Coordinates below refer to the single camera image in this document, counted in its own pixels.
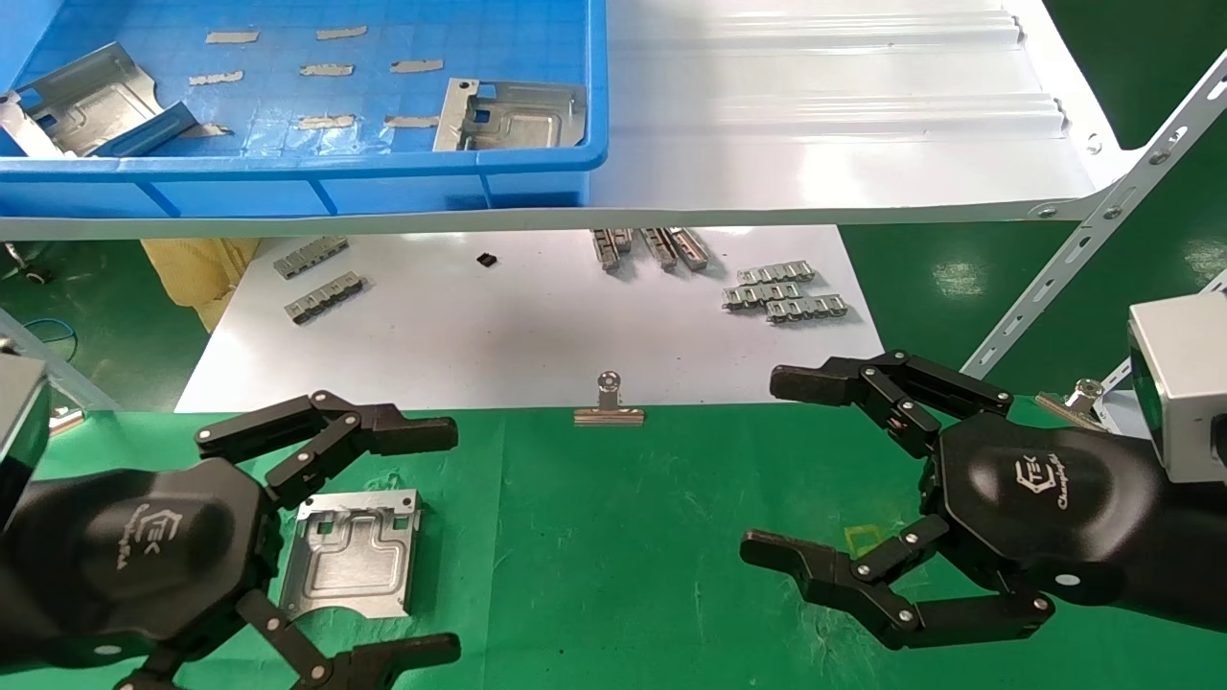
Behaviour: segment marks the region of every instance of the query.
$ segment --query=blue cable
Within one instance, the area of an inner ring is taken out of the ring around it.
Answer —
[[[59,335],[56,338],[50,338],[50,339],[47,339],[47,340],[43,340],[40,338],[39,340],[43,340],[43,343],[59,343],[60,340],[67,340],[69,338],[72,339],[72,351],[69,352],[69,356],[67,356],[67,361],[71,362],[72,357],[76,356],[77,345],[80,345],[80,343],[81,343],[80,339],[76,335],[76,330],[74,330],[74,328],[71,325],[69,325],[67,322],[63,322],[60,319],[50,319],[50,318],[29,320],[29,322],[26,322],[26,323],[23,323],[21,325],[26,330],[29,330],[29,327],[38,325],[38,324],[42,324],[42,323],[54,323],[56,325],[63,327],[64,331],[65,331],[64,335]]]

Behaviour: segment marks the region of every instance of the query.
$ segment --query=metal bracket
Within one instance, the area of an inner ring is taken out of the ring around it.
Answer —
[[[1210,70],[1151,138],[1146,153],[1117,182],[1094,212],[1061,244],[984,343],[972,352],[961,372],[984,378],[1018,341],[1036,318],[1069,285],[1074,275],[1086,265],[1108,237],[1112,237],[1172,166],[1210,129],[1223,108],[1227,108],[1225,81],[1227,81],[1227,52],[1218,55]],[[1043,211],[1039,215],[1048,217]]]
[[[596,408],[575,410],[575,426],[643,426],[643,410],[623,408],[618,399],[622,377],[616,371],[596,377]]]

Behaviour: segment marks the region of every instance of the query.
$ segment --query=robotic hand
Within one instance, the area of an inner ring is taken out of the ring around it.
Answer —
[[[888,648],[1026,638],[1049,595],[1227,631],[1227,485],[1174,484],[1147,438],[1006,420],[1012,397],[903,351],[780,366],[777,398],[856,405],[915,458],[918,522],[860,559],[750,530],[747,564],[791,575]],[[958,417],[941,424],[920,405]],[[912,603],[891,591],[941,554],[994,594]]]
[[[0,359],[5,372],[17,371],[9,365],[20,357]],[[7,524],[0,533],[0,673],[147,656],[115,688],[178,690],[173,678],[183,663],[210,654],[244,625],[298,674],[296,690],[387,690],[404,670],[459,658],[450,634],[326,658],[267,598],[282,545],[277,511],[368,451],[454,447],[453,420],[406,420],[393,405],[351,405],[319,392],[201,428],[202,459],[184,470],[125,469],[26,487],[47,441],[47,398],[15,398],[29,409],[10,427],[21,433],[5,433],[0,458],[0,527]],[[267,473],[267,486],[236,467],[302,441]]]

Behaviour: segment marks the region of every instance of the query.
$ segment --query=logo on robot palm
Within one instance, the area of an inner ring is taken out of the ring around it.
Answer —
[[[1014,471],[1018,484],[1031,489],[1033,494],[1059,487],[1056,507],[1063,511],[1070,507],[1070,480],[1065,474],[1065,464],[1055,453],[1048,453],[1047,462],[1039,460],[1038,457],[1023,455],[1021,460],[1015,460]]]
[[[142,552],[148,556],[162,552],[162,544],[171,541],[179,533],[179,521],[183,516],[174,511],[148,512],[150,505],[141,503],[133,511],[133,517],[124,524],[124,533],[119,538],[119,556],[115,559],[115,571],[128,567],[128,559],[133,555],[134,548],[144,544]]]

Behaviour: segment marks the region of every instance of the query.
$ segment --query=green tablecloth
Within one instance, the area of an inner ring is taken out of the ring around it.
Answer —
[[[410,631],[460,635],[460,662],[406,674],[400,690],[1183,689],[1227,676],[1225,636],[1060,603],[1027,642],[890,652],[848,616],[801,603],[788,577],[742,564],[747,528],[861,548],[915,519],[919,463],[856,410],[660,408],[643,428],[577,428],[553,409],[454,416],[456,449],[367,457],[328,486],[415,487],[428,505],[411,619],[302,622],[326,653]],[[1054,424],[1029,401],[1014,416]],[[193,431],[215,419],[99,416],[56,438],[40,475],[184,467]],[[975,592],[940,557],[901,589]],[[0,688],[102,690],[133,665],[45,669]],[[293,676],[244,630],[177,680],[281,690]]]

